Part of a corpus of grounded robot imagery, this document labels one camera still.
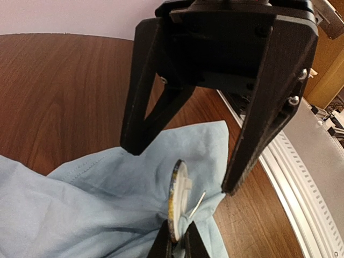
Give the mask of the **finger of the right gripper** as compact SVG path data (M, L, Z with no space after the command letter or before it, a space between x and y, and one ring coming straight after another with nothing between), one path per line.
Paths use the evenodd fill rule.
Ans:
M156 75L164 90L150 114L148 102ZM163 18L141 21L135 28L130 86L120 145L140 155L165 128L195 90L195 72L174 43Z

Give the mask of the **painted round brooch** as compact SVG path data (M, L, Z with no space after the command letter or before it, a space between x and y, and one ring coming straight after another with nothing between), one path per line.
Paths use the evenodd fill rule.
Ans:
M172 243L178 243L183 236L179 229L180 218L186 216L191 220L205 198L206 190L202 192L196 205L187 215L187 204L192 188L193 182L189 177L187 164L184 160L178 159L173 167L168 196L167 225Z

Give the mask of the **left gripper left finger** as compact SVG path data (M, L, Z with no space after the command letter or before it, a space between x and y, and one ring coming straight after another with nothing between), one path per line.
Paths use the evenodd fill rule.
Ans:
M164 221L147 255L147 258L171 258L172 241L170 239L168 222Z

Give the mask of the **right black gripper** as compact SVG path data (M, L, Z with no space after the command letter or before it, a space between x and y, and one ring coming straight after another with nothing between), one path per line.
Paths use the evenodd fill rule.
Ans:
M155 15L200 87L252 94L221 185L233 195L296 114L318 28L310 1L166 1Z

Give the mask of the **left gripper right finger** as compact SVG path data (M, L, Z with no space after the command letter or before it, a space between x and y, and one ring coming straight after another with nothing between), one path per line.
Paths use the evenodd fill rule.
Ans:
M184 235L184 249L186 258L210 258L194 222Z

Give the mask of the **light blue printed t-shirt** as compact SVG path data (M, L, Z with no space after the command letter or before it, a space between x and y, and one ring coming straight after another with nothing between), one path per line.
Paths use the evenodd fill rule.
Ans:
M195 223L211 257L227 257L213 214L224 198L224 121L165 130L139 156L120 147L42 176L1 157L1 257L146 257L168 216L174 165L192 181L178 225Z

